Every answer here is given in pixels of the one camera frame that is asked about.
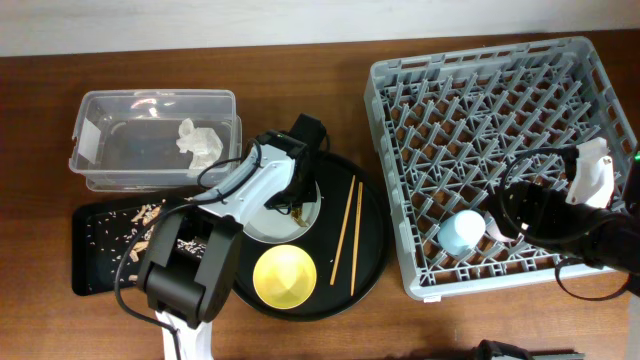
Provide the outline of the blue cup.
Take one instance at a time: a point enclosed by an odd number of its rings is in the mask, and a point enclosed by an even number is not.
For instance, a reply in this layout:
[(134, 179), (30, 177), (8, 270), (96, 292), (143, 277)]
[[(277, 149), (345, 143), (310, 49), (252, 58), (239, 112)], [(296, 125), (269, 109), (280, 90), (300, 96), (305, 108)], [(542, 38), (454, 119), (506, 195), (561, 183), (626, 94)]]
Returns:
[(462, 210), (441, 223), (437, 240), (446, 252), (458, 256), (475, 247), (485, 230), (482, 215), (473, 210)]

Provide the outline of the food scraps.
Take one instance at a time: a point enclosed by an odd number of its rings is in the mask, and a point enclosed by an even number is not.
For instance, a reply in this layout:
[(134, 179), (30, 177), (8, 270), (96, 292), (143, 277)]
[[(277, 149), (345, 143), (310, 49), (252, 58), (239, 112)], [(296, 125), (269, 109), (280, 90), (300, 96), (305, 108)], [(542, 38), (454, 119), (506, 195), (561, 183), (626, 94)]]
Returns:
[(107, 205), (105, 209), (89, 210), (81, 221), (80, 259), (84, 261), (83, 274), (89, 293), (111, 291), (117, 268), (122, 259), (125, 264), (119, 277), (122, 287), (133, 286), (140, 265), (151, 242), (153, 230), (146, 232), (131, 252), (130, 242), (144, 227), (161, 213), (164, 199), (135, 206)]

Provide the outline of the gold snack wrapper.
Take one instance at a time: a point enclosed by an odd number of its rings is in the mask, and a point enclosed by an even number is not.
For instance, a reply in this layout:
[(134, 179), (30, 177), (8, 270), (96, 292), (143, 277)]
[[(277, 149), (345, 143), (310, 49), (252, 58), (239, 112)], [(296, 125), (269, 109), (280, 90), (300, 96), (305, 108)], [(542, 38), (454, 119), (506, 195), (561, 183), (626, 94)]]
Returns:
[(304, 205), (293, 207), (290, 216), (299, 227), (306, 228), (309, 226), (309, 210)]

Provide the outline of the pink cup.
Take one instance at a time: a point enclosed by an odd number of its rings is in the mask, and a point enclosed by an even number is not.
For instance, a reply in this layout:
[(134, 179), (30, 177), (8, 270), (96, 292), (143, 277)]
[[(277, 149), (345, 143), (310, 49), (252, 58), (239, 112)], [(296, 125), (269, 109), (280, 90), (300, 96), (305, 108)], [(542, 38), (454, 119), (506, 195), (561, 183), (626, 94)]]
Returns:
[(502, 242), (502, 243), (511, 243), (511, 242), (514, 241), (513, 238), (506, 237), (501, 233), (496, 220), (494, 219), (494, 217), (489, 212), (485, 213), (484, 221), (485, 221), (485, 225), (486, 225), (486, 233), (493, 240), (498, 241), (498, 242)]

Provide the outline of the yellow bowl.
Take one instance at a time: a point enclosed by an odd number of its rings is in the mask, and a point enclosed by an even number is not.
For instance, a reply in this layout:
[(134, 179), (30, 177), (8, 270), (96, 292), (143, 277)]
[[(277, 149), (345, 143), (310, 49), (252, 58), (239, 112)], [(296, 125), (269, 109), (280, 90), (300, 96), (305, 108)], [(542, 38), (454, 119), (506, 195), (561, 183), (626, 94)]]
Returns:
[(317, 270), (311, 256), (293, 245), (278, 245), (257, 260), (253, 287), (269, 307), (289, 310), (303, 304), (314, 292)]

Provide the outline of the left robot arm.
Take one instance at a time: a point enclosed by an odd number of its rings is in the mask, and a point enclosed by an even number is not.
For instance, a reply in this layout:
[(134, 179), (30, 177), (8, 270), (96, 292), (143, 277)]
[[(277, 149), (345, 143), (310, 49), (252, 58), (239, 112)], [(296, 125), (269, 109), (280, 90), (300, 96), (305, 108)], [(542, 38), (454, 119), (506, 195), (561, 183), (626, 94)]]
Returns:
[(212, 321), (235, 281), (246, 225), (318, 199), (314, 169), (326, 136), (320, 120), (302, 114), (290, 130), (253, 139), (221, 183), (145, 226), (151, 239), (136, 284), (155, 313), (150, 323), (162, 330), (166, 358), (211, 358)]

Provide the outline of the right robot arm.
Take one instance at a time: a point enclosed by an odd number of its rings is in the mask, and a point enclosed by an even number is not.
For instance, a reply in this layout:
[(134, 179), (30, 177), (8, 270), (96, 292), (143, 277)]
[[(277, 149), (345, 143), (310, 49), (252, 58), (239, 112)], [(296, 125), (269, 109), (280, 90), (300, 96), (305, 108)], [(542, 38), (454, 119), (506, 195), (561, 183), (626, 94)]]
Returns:
[(602, 301), (629, 291), (639, 294), (639, 158), (631, 160), (631, 171), (623, 193), (626, 211), (593, 208), (586, 204), (567, 203), (564, 194), (541, 185), (520, 181), (512, 185), (507, 179), (514, 167), (536, 155), (559, 155), (567, 177), (577, 177), (579, 150), (575, 146), (529, 150), (509, 162), (504, 176), (486, 206), (499, 232), (509, 238), (523, 236), (536, 247), (563, 255), (554, 269), (561, 284), (561, 270), (584, 264), (591, 268), (609, 267), (628, 275), (621, 288)]

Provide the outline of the grey plate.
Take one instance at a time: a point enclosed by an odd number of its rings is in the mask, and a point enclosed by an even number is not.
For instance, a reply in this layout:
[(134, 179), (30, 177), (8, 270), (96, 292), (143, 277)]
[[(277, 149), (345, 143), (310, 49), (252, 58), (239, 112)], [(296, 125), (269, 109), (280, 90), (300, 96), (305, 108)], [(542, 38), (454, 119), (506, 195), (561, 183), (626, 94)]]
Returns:
[(291, 205), (286, 209), (273, 210), (261, 208), (244, 227), (244, 234), (253, 240), (266, 244), (282, 244), (298, 239), (311, 229), (320, 214), (322, 196), (318, 184), (315, 184), (310, 195), (310, 202), (296, 205), (304, 205), (309, 210), (308, 227), (299, 227), (292, 220), (290, 212), (296, 206)]

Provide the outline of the wooden chopstick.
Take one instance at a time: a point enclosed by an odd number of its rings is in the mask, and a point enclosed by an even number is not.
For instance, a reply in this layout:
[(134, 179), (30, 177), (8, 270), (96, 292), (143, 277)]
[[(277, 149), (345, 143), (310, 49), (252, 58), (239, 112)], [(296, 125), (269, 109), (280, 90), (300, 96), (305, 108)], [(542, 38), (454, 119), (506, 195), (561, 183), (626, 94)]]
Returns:
[(348, 196), (347, 196), (347, 200), (346, 200), (343, 220), (342, 220), (342, 224), (341, 224), (341, 231), (340, 231), (340, 235), (339, 235), (339, 240), (338, 240), (338, 244), (337, 244), (337, 247), (336, 247), (336, 253), (335, 253), (335, 258), (334, 258), (331, 278), (330, 278), (330, 282), (329, 282), (330, 286), (334, 286), (334, 284), (336, 282), (336, 276), (337, 276), (337, 272), (338, 272), (338, 269), (339, 269), (339, 264), (340, 264), (341, 254), (342, 254), (342, 248), (343, 248), (343, 243), (344, 243), (344, 237), (345, 237), (345, 234), (346, 234), (346, 228), (347, 228), (349, 214), (350, 214), (350, 210), (351, 210), (353, 192), (354, 192), (354, 188), (355, 188), (355, 181), (356, 181), (356, 176), (353, 175), (352, 176), (352, 180), (351, 180), (351, 184), (350, 184), (350, 188), (349, 188), (349, 192), (348, 192)]
[(358, 193), (356, 202), (356, 216), (354, 224), (354, 237), (353, 237), (353, 252), (352, 252), (352, 268), (351, 268), (351, 280), (350, 280), (350, 296), (354, 296), (356, 280), (357, 280), (357, 263), (359, 252), (359, 238), (360, 238), (360, 224), (361, 224), (361, 208), (363, 197), (363, 183), (358, 183)]

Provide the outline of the white tissue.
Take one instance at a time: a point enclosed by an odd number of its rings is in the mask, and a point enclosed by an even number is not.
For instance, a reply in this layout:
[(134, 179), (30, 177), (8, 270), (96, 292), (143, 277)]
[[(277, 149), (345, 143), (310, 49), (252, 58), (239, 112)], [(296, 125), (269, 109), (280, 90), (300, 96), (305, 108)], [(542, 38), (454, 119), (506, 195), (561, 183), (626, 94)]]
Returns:
[(181, 122), (176, 145), (180, 153), (191, 153), (189, 170), (213, 165), (222, 156), (224, 144), (213, 128), (196, 127), (190, 118)]

